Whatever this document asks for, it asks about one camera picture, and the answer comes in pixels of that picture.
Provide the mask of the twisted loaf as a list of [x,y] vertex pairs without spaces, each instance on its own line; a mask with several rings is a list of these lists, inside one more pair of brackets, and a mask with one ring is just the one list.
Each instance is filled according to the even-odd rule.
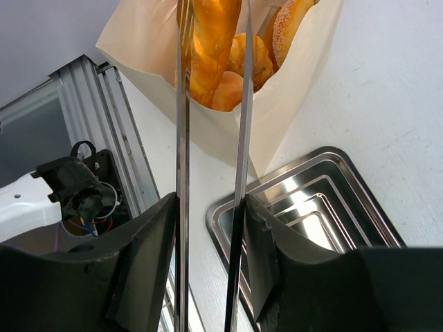
[[178,1],[177,82],[190,71],[190,97],[211,107],[227,66],[241,1]]

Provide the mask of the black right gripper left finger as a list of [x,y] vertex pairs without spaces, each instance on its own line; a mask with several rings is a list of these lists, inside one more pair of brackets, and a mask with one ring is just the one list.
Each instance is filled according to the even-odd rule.
[[66,252],[1,247],[2,331],[156,331],[174,244],[170,193]]

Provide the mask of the short loaf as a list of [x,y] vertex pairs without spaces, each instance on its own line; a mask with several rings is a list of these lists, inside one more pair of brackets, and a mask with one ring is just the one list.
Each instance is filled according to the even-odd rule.
[[276,73],[286,59],[295,34],[314,0],[289,0],[273,14],[263,36]]

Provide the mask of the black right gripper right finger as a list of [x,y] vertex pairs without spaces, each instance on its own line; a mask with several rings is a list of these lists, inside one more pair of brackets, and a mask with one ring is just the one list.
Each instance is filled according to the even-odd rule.
[[263,331],[441,331],[442,249],[327,250],[246,197],[246,253]]

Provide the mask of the metal tongs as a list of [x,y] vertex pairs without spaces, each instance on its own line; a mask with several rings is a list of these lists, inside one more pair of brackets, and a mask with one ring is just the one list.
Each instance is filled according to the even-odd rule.
[[[175,281],[175,331],[188,330],[188,259],[189,259],[189,151],[190,151],[190,76],[191,43],[195,14],[191,1],[179,1],[180,18],[177,46],[177,174],[176,189],[179,210],[176,222],[176,281]],[[239,299],[239,279],[242,259],[242,241],[246,208],[246,179],[251,136],[253,108],[253,34],[251,24],[246,26],[246,51],[243,78],[242,110],[235,180],[233,230],[231,235],[228,288],[226,296],[225,331],[236,331]]]

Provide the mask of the small round bun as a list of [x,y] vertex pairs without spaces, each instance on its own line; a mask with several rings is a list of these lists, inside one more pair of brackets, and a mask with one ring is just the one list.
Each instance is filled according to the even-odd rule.
[[225,71],[217,87],[210,108],[231,112],[242,101],[243,77],[232,71]]

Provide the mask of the beige paper bag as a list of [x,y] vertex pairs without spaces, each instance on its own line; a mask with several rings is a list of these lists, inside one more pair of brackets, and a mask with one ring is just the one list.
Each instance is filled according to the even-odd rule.
[[[249,174],[261,176],[325,63],[343,7],[319,1],[303,18],[282,67],[253,96]],[[96,46],[170,121],[175,122],[176,1],[121,1]],[[190,103],[190,139],[228,165],[237,162],[240,109]]]

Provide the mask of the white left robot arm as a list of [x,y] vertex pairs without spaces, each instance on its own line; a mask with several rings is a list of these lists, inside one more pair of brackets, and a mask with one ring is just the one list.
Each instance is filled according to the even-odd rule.
[[[87,145],[88,158],[78,150]],[[34,229],[78,219],[96,237],[102,224],[112,228],[113,215],[128,212],[112,153],[92,142],[77,142],[58,158],[1,188],[1,241]]]

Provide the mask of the ring shaped bread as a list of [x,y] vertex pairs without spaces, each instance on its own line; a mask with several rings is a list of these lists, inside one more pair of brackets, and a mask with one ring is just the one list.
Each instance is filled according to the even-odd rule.
[[[226,70],[243,77],[245,59],[246,34],[241,33],[233,38]],[[253,84],[254,91],[257,92],[274,74],[273,63],[269,57],[269,50],[264,41],[257,35],[253,37],[253,62]]]

